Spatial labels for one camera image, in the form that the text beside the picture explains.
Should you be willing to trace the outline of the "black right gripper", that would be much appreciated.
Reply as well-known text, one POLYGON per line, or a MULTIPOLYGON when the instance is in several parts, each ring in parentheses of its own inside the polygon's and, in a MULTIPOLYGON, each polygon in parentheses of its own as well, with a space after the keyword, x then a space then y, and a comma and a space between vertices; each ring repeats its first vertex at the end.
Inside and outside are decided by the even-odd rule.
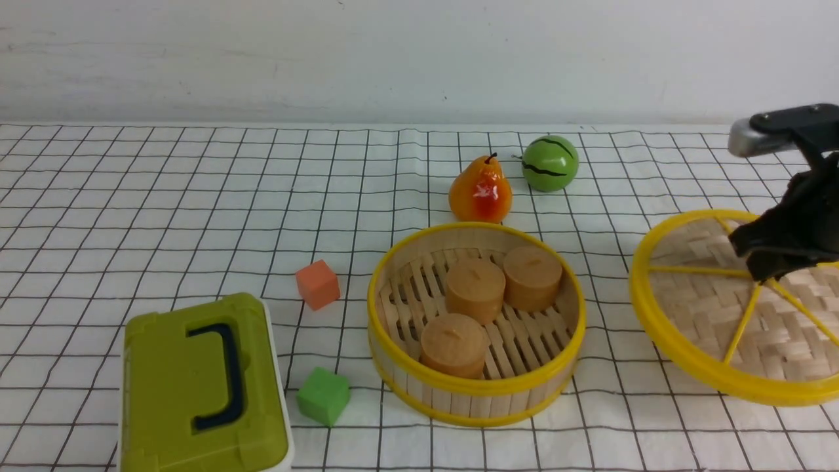
POLYGON ((785 275, 838 257, 837 153, 795 174, 780 202, 729 236, 753 281, 785 275))

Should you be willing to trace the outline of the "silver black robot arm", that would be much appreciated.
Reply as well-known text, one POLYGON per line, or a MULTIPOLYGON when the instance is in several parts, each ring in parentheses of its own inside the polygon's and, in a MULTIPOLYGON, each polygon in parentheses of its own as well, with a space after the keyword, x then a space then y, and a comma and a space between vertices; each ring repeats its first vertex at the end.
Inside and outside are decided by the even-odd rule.
POLYGON ((808 170, 794 174, 780 201, 729 235, 753 281, 764 283, 838 259, 838 108, 813 104, 757 113, 730 128, 740 158, 797 149, 808 170))

